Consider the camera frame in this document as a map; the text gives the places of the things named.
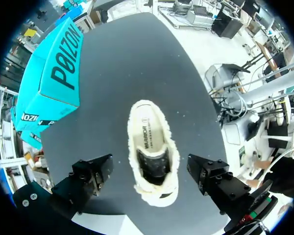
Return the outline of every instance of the person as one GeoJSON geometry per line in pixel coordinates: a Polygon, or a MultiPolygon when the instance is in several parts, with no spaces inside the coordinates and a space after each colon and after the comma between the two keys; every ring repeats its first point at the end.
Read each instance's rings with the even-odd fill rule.
{"type": "MultiPolygon", "coordinates": [[[[255,158],[245,157],[243,162],[248,168],[265,170],[277,157],[273,157],[268,161],[259,161],[255,158]]],[[[271,173],[267,173],[263,181],[272,180],[270,192],[282,193],[287,197],[294,198],[294,159],[283,157],[270,170],[271,173]]],[[[259,180],[246,180],[244,178],[242,181],[252,188],[256,188],[259,183],[259,180]]]]}

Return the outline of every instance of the white boot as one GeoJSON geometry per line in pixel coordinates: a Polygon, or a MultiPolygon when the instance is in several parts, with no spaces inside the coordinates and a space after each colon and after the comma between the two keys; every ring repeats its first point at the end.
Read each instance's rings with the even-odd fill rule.
{"type": "Polygon", "coordinates": [[[171,205],[178,194],[180,155],[164,114],[153,102],[140,100],[131,108],[127,132],[137,193],[151,206],[171,205]]]}

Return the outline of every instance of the white floor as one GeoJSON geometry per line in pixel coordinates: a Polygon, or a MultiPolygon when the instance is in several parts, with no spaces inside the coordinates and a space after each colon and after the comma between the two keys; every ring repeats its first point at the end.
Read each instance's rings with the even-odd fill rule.
{"type": "MultiPolygon", "coordinates": [[[[143,7],[143,11],[150,11],[150,9],[149,7],[143,7]]],[[[113,9],[113,15],[115,18],[135,13],[136,6],[134,0],[126,0],[115,6],[113,9]]],[[[204,74],[211,65],[233,63],[242,66],[247,60],[252,59],[252,57],[248,55],[247,51],[242,46],[243,44],[248,44],[249,46],[254,45],[252,39],[244,29],[240,30],[241,35],[237,33],[233,39],[220,38],[216,34],[213,34],[211,31],[207,30],[198,30],[192,27],[175,29],[161,14],[158,14],[157,17],[161,22],[163,22],[164,25],[168,27],[168,29],[172,32],[176,39],[181,43],[182,47],[187,52],[188,56],[190,57],[200,75],[198,76],[198,78],[203,80],[208,91],[210,91],[211,88],[205,81],[204,74]]],[[[265,59],[263,58],[256,65],[249,68],[251,73],[245,74],[245,80],[243,81],[243,83],[250,82],[250,80],[258,79],[257,75],[261,72],[261,65],[264,63],[265,59]],[[260,69],[258,69],[255,72],[254,76],[251,78],[255,69],[258,67],[260,67],[260,69]]],[[[261,85],[261,83],[252,84],[250,90],[255,89],[261,85]]],[[[241,145],[229,144],[226,140],[224,132],[222,131],[227,161],[230,165],[230,171],[232,171],[234,175],[238,175],[239,173],[241,173],[242,170],[244,170],[244,168],[240,168],[239,161],[239,149],[242,146],[245,146],[245,152],[247,155],[252,156],[252,152],[257,151],[258,154],[262,155],[263,160],[268,159],[272,150],[268,147],[268,140],[260,139],[260,135],[263,134],[264,131],[265,130],[263,123],[263,126],[258,135],[250,141],[245,142],[241,145]]],[[[274,208],[274,211],[270,214],[270,216],[266,218],[265,224],[266,226],[268,226],[269,229],[272,229],[277,223],[276,215],[281,206],[288,202],[288,198],[279,200],[279,203],[274,208]]],[[[224,231],[220,230],[216,234],[223,233],[224,231]]]]}

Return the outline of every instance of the printed logo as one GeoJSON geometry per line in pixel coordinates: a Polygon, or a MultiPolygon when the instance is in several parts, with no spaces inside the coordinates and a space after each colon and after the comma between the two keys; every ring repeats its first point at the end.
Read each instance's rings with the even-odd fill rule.
{"type": "Polygon", "coordinates": [[[39,115],[23,113],[21,120],[23,120],[23,121],[36,121],[38,117],[39,117],[39,115]]]}
{"type": "Polygon", "coordinates": [[[149,148],[149,144],[148,144],[148,135],[147,135],[147,127],[143,126],[143,135],[144,135],[144,145],[145,145],[145,149],[149,148]]]}
{"type": "Polygon", "coordinates": [[[54,124],[56,121],[48,121],[48,120],[40,120],[38,122],[39,126],[51,126],[52,124],[54,124]]]}
{"type": "Polygon", "coordinates": [[[33,133],[30,133],[29,136],[31,136],[32,138],[34,138],[35,140],[37,140],[39,143],[41,143],[41,139],[37,135],[35,135],[33,133]]]}

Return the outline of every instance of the black table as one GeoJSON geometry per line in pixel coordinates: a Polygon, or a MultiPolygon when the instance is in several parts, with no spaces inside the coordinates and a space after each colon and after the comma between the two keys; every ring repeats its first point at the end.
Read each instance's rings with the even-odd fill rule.
{"type": "Polygon", "coordinates": [[[154,15],[131,15],[86,33],[79,86],[80,107],[44,131],[42,143],[54,183],[79,159],[113,154],[114,172],[84,212],[127,214],[146,235],[210,235],[226,225],[186,170],[189,153],[226,161],[213,103],[182,46],[154,15]],[[166,208],[149,206],[133,188],[126,128],[140,99],[161,108],[181,155],[178,198],[166,208]]]}

